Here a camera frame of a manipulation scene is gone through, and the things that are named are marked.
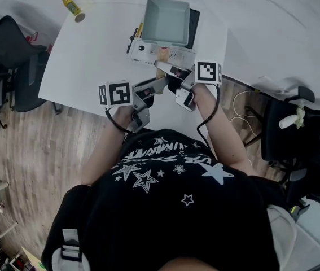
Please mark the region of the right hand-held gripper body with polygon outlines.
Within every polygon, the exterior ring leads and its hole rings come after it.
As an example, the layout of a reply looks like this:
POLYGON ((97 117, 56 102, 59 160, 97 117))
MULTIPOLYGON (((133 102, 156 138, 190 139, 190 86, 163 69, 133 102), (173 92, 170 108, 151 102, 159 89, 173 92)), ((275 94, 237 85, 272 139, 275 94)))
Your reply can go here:
POLYGON ((176 103, 192 112, 196 108, 194 87, 197 84, 220 86, 221 66, 215 62, 195 62, 191 70, 177 69, 176 78, 181 80, 176 90, 176 103))

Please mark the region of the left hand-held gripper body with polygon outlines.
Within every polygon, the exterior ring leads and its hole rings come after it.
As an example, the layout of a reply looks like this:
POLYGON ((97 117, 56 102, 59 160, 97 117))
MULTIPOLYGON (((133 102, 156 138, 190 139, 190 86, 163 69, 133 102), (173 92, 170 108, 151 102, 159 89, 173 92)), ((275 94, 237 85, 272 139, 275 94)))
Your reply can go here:
POLYGON ((98 87, 99 103, 105 108, 106 117, 119 130, 125 133, 138 133, 150 122, 149 108, 154 103, 154 95, 133 92, 129 81, 105 83, 98 87), (118 124, 111 116, 114 107, 131 107, 131 123, 127 128, 118 124))

